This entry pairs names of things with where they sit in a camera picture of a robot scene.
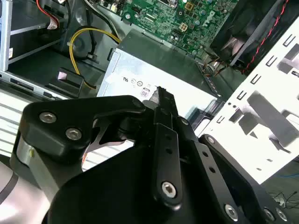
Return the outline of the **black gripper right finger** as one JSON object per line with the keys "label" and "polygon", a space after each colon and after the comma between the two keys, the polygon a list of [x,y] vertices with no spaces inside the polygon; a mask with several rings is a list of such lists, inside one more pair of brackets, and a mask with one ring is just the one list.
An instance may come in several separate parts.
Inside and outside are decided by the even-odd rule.
{"label": "black gripper right finger", "polygon": [[189,186],[199,193],[203,185],[209,224],[289,224],[283,208],[211,135],[197,137],[190,123],[178,115],[174,96],[164,93],[164,194],[179,209],[183,200],[180,152],[190,159]]}

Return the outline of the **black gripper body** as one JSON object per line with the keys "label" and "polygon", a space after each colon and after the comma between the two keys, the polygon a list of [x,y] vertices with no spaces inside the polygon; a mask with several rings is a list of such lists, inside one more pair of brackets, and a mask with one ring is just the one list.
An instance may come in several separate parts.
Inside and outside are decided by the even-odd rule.
{"label": "black gripper body", "polygon": [[221,224],[202,176],[180,159],[183,201],[178,211],[151,193],[153,153],[130,148],[69,180],[48,211],[49,224]]}

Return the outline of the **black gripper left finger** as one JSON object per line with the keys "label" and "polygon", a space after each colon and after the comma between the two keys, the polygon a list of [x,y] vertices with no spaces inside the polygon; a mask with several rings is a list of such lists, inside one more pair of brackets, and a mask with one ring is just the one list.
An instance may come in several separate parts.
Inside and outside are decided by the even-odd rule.
{"label": "black gripper left finger", "polygon": [[151,97],[151,102],[156,103],[153,109],[130,95],[31,103],[23,111],[20,140],[50,162],[53,178],[61,178],[63,182],[59,190],[84,173],[76,166],[92,144],[101,147],[133,140],[130,148],[147,148],[153,153],[151,193],[154,199],[165,207],[174,207],[168,205],[164,194],[164,158],[169,156],[164,143],[165,92],[157,88]]}

